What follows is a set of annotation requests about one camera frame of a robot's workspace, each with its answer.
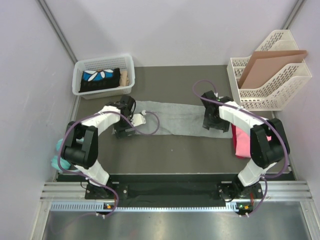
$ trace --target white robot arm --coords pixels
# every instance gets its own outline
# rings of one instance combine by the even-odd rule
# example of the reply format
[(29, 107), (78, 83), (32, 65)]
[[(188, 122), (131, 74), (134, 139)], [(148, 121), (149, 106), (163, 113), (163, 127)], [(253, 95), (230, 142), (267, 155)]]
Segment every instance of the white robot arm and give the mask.
[[(212, 91), (204, 93), (202, 97), (235, 107), (231, 108), (202, 100), (205, 106), (204, 128), (215, 128), (225, 132), (229, 129), (231, 123), (250, 136), (251, 159), (232, 182), (235, 195), (241, 196), (246, 190), (254, 187), (261, 176), (265, 175), (270, 168), (284, 157), (284, 149), (279, 139), (265, 123), (245, 112), (239, 111), (242, 107), (232, 99), (228, 97), (218, 98)], [(265, 120), (279, 133), (289, 154), (290, 148), (281, 121), (277, 118)]]
[(121, 119), (123, 114), (134, 127), (145, 124), (146, 112), (133, 114), (132, 107), (135, 101), (130, 96), (123, 96), (119, 102), (109, 103), (101, 109), (98, 116), (89, 118), (77, 125), (74, 131), (68, 136), (61, 156), (74, 164), (74, 166), (89, 177), (91, 184), (98, 186), (95, 182), (106, 185), (109, 174), (102, 168), (98, 157), (98, 136), (114, 125), (114, 131), (118, 138), (134, 134), (131, 126)]

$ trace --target pink cloth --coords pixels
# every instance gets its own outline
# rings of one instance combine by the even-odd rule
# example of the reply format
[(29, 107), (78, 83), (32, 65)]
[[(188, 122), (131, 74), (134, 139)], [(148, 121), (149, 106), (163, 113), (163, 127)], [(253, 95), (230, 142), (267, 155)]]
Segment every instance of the pink cloth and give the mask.
[(235, 144), (235, 155), (237, 157), (243, 158), (251, 158), (250, 155), (250, 137), (240, 128), (235, 127), (235, 133), (233, 132), (233, 136), (235, 135), (236, 144)]

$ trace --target cardboard sheet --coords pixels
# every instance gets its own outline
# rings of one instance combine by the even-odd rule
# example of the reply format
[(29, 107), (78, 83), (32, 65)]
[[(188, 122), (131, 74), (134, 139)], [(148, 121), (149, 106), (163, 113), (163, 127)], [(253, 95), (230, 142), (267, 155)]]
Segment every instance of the cardboard sheet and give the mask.
[(307, 54), (306, 50), (255, 51), (241, 75), (238, 86), (241, 89), (259, 88), (285, 65), (301, 63)]

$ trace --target metal frame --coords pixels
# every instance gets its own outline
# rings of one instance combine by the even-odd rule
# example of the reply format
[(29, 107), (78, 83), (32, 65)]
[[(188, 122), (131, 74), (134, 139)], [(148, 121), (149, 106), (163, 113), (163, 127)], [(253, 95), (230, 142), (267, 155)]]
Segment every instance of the metal frame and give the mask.
[[(260, 182), (264, 191), (265, 184)], [(46, 182), (40, 197), (37, 210), (37, 218), (34, 223), (32, 240), (41, 240), (45, 232), (49, 211), (54, 206), (54, 211), (76, 211), (79, 205), (98, 206), (112, 204), (113, 200), (88, 200), (85, 199), (86, 190), (77, 182)], [(312, 195), (306, 181), (269, 181), (266, 202), (300, 202), (307, 227), (313, 240), (320, 239), (320, 220)], [(234, 203), (243, 202), (242, 199), (233, 200)], [(87, 207), (82, 212), (95, 212), (95, 208)], [(117, 212), (231, 212), (233, 204), (225, 207), (119, 207)]]
[[(297, 0), (293, 7), (290, 15), (285, 21), (282, 29), (288, 29), (292, 24), (293, 20), (299, 13), (303, 4), (306, 0)], [(53, 27), (57, 37), (59, 38), (63, 48), (66, 50), (69, 58), (75, 64), (78, 60), (72, 51), (67, 39), (65, 38), (62, 30), (60, 29), (54, 15), (52, 14), (48, 4), (45, 0), (36, 0), (41, 9), (43, 10), (47, 20)], [(77, 115), (78, 106), (80, 103), (80, 97), (76, 97), (74, 101), (74, 107), (70, 115), (70, 119), (74, 120)], [(54, 173), (53, 179), (58, 176), (58, 171)], [(262, 190), (265, 189), (265, 185), (261, 182)], [(241, 199), (235, 199), (234, 201), (241, 202)], [(287, 202), (295, 201), (300, 202), (303, 215), (305, 217), (306, 224), (308, 226), (310, 235), (313, 240), (320, 239), (320, 218), (313, 202), (312, 195), (310, 193), (307, 182), (305, 181), (269, 181), (268, 182), (268, 193), (265, 199), (266, 202)], [(100, 203), (99, 200), (86, 200), (85, 190), (81, 188), (79, 182), (47, 182), (44, 185), (40, 202), (38, 204), (36, 219), (33, 225), (32, 234), (30, 239), (41, 240), (44, 235), (45, 227), (49, 217), (50, 209), (52, 205), (57, 202), (76, 202), (76, 203)], [(142, 209), (134, 208), (129, 209), (130, 211), (141, 211)], [(199, 208), (194, 208), (195, 211), (201, 211)]]
[(303, 7), (306, 0), (297, 0), (293, 9), (291, 10), (289, 16), (287, 17), (286, 21), (284, 22), (282, 29), (289, 29), (293, 21), (295, 20), (296, 16), (298, 15), (299, 11)]

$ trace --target gray cloth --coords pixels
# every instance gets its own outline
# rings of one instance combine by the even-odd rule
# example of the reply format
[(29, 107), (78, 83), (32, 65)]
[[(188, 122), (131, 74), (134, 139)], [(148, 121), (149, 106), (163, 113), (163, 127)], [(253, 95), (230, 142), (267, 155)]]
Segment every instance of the gray cloth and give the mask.
[[(136, 101), (134, 113), (142, 110), (154, 112), (160, 119), (160, 128), (155, 135), (178, 135), (208, 138), (232, 138), (231, 126), (228, 132), (202, 127), (205, 115), (204, 106), (177, 103), (162, 103), (154, 101)], [(146, 124), (137, 128), (143, 133), (152, 133), (157, 128), (157, 119), (148, 114)]]

